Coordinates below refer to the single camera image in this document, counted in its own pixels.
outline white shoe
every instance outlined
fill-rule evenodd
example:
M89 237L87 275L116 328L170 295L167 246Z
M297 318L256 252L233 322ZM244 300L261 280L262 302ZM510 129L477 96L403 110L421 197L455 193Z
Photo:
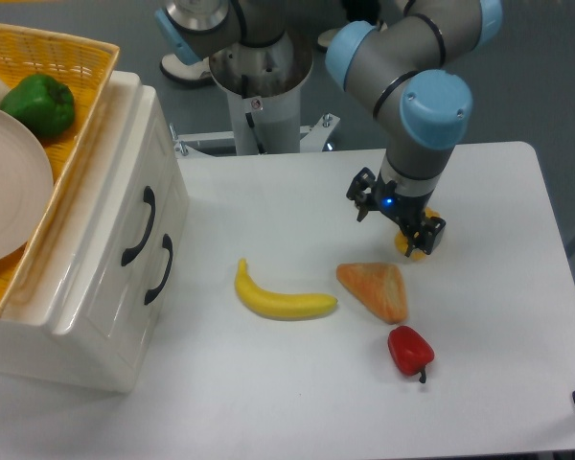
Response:
M165 55L160 62L160 70L168 79L192 88L213 83L207 57L196 64L185 65L177 56Z
M333 38L336 36L336 34L338 34L338 32L342 29L342 27L339 27L338 29L330 29L329 31L326 32L322 32L319 37L317 38L317 48L323 52L326 53L326 51L328 51L328 47L330 46L330 43L333 41ZM387 24L380 19L377 22L377 30L380 32L383 32L387 29Z

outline white plate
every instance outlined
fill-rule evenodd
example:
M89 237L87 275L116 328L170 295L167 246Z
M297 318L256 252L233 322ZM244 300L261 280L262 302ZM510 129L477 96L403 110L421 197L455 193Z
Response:
M27 128L0 110L0 259L30 238L53 186L44 148Z

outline green bell pepper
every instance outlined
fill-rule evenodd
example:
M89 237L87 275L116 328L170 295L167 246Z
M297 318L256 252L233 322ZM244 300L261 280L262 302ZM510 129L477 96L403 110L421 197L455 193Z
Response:
M26 77L2 100L0 109L21 122L36 137L55 137L75 121L70 88L53 77Z

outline red bell pepper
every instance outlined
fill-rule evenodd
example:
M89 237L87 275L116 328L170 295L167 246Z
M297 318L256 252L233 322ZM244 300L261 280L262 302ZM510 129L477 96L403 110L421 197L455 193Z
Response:
M387 346L403 374L421 374L420 382L426 383L426 365L434 359L434 350L421 335L408 326L399 326L387 337Z

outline white drawer cabinet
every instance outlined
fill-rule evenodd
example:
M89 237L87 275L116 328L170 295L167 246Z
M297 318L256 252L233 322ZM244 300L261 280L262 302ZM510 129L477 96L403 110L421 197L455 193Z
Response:
M155 91L114 72L78 180L0 319L0 372L128 391L188 208Z

